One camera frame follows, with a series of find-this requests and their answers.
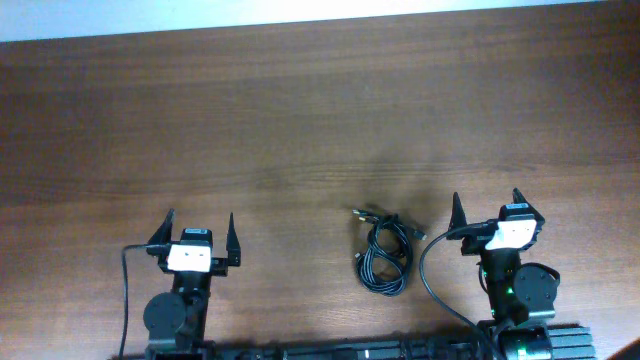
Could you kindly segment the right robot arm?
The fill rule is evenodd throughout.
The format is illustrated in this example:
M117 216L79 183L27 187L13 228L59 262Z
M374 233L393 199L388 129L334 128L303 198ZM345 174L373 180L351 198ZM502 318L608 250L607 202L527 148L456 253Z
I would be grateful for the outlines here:
M546 265L521 261L544 224L545 218L518 189L496 218L474 224L467 221L460 196L452 197L447 238L462 242L462 255L480 257L492 319L478 326L505 359L552 357L544 336L546 321L555 316L560 275Z

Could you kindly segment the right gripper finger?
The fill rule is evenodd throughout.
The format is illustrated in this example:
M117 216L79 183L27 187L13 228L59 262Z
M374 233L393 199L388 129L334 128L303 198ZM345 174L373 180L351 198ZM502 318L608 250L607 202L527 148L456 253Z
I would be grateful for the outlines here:
M526 198L524 197L524 195L521 193L521 191L518 188L514 188L512 191L512 198L513 204L527 204L528 201L526 200Z
M462 228L467 226L466 215L461 203L460 196L457 192L453 193L452 196L452 210L451 217L448 226L449 235L446 237L447 240L462 240L464 238L464 234L462 233Z

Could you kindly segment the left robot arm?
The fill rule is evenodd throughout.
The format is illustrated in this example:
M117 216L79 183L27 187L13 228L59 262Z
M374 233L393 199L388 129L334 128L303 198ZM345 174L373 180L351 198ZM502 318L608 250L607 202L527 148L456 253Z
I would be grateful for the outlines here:
M241 265L241 246L229 218L226 255L214 255L213 233L204 228L185 228L173 240L175 212L170 210L151 236L145 250L158 260L160 270L173 277L169 291L154 296L146 305L143 322L149 332L147 359L212 359L214 345L205 340L211 280L225 277Z

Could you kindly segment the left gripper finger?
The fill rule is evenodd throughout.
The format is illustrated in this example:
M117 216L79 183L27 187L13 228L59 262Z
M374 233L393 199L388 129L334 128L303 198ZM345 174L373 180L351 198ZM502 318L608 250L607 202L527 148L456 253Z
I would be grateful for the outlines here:
M234 215L230 214L226 238L227 263L229 266L241 265L241 246L235 230Z
M146 252L151 256L161 256L170 246L175 210L171 208L154 234L146 244Z

